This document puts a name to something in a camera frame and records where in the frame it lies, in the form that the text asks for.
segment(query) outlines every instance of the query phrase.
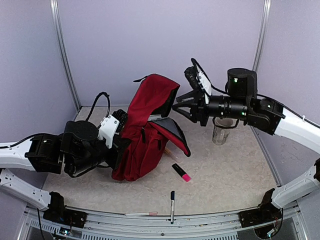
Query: clear glass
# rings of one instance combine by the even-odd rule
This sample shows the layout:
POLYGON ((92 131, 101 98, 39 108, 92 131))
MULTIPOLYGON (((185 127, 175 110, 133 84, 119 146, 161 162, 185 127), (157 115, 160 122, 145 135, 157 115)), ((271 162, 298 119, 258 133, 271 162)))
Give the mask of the clear glass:
POLYGON ((216 118, 214 119, 214 128, 212 133, 212 142, 216 145, 226 143, 231 129, 223 129, 222 127, 231 127, 234 121, 231 118, 216 118))

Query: table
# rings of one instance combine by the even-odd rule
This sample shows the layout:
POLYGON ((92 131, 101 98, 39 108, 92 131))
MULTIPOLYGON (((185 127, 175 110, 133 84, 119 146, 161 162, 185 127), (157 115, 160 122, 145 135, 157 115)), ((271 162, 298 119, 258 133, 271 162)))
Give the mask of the table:
MULTIPOLYGON (((111 113, 119 108, 112 107, 111 113)), ((106 114, 96 107, 90 121, 96 125, 106 114)), ((84 120, 90 107, 83 107, 77 120, 84 120)), ((212 142, 213 124, 195 124, 171 112, 184 131, 191 156, 168 143, 179 165, 191 176, 183 179, 171 167, 176 163, 164 154, 152 172, 134 182, 116 181, 111 169, 96 168, 79 178, 66 173, 49 174, 43 189, 64 196, 68 206, 109 213, 153 212, 170 214, 170 192, 175 191, 175 214, 193 215, 239 210, 257 206, 264 193, 276 186, 267 161, 249 126, 242 123, 230 131, 224 145, 212 142)))

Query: pink cap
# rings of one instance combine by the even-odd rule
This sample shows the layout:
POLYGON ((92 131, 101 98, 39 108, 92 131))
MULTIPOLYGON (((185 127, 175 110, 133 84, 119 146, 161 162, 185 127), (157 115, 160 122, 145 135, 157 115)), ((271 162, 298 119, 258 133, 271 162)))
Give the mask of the pink cap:
POLYGON ((186 182, 189 182, 191 180, 191 177, 188 174, 184 174, 182 176, 183 180, 185 180, 186 182))

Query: backpack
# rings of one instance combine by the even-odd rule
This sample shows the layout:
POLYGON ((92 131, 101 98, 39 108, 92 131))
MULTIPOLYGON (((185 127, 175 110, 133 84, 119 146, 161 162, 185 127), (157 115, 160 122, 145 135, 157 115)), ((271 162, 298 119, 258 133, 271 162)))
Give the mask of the backpack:
POLYGON ((158 74, 146 76, 141 82, 121 132, 121 137, 131 143, 112 171, 113 179, 135 181, 148 174, 158 165, 169 140, 187 157, 191 155, 183 131, 168 117, 179 87, 178 83, 158 74))

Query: robotic arm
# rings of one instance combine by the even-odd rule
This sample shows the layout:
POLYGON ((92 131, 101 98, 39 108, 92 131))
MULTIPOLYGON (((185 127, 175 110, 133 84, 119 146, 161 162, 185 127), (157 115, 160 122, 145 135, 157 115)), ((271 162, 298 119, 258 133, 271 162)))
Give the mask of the robotic arm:
MULTIPOLYGON (((236 119, 236 124, 253 126, 270 135, 291 139, 320 154, 320 126, 285 107, 282 103, 258 94, 257 74, 244 68, 227 71, 225 91, 215 88, 199 63, 184 74, 192 91, 177 97, 172 109, 193 123, 206 126, 209 117, 236 119), (212 88, 225 95, 212 95, 212 88)), ((320 159, 314 166, 288 184, 267 191, 259 208, 239 213, 242 227, 254 226, 280 218, 280 209, 320 189, 320 159)))
POLYGON ((123 110, 105 117, 99 127, 89 121, 68 121, 64 133, 38 133, 17 143, 0 145, 0 189, 44 211, 43 218, 56 223, 83 228, 87 214, 66 209, 57 192, 36 188, 8 169, 25 169, 38 173, 64 172, 77 178, 103 162, 115 169, 130 140, 119 133, 127 120, 123 110))

